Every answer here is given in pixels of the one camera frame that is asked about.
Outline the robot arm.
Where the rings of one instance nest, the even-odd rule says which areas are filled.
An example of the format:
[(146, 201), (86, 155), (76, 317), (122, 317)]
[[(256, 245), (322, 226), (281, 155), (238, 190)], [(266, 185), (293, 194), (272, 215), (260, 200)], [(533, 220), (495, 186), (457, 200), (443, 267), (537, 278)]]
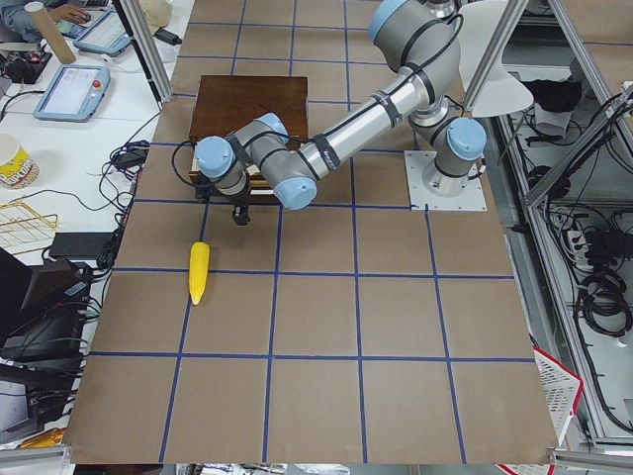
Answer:
[(290, 150), (292, 140), (281, 119), (267, 113), (225, 136), (211, 136), (194, 146), (194, 161), (214, 191), (233, 204), (233, 219), (248, 223), (250, 180), (255, 166), (287, 210), (300, 210), (317, 195), (317, 183), (348, 158), (402, 122), (436, 150), (423, 173), (424, 186), (442, 197), (460, 194), (473, 163), (487, 143), (476, 120), (449, 111), (446, 90), (458, 74), (459, 35), (466, 18), (437, 18), (418, 1), (384, 1), (368, 36), (382, 52), (395, 81), (374, 92), (337, 124)]

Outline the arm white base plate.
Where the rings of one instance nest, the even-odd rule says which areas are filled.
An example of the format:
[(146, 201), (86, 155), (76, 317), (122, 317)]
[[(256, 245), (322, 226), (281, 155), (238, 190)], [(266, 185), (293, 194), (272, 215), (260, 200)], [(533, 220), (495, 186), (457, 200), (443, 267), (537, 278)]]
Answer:
[(486, 199), (475, 162), (458, 178), (436, 167), (436, 152), (406, 150), (405, 163), (409, 206), (413, 211), (485, 212)]

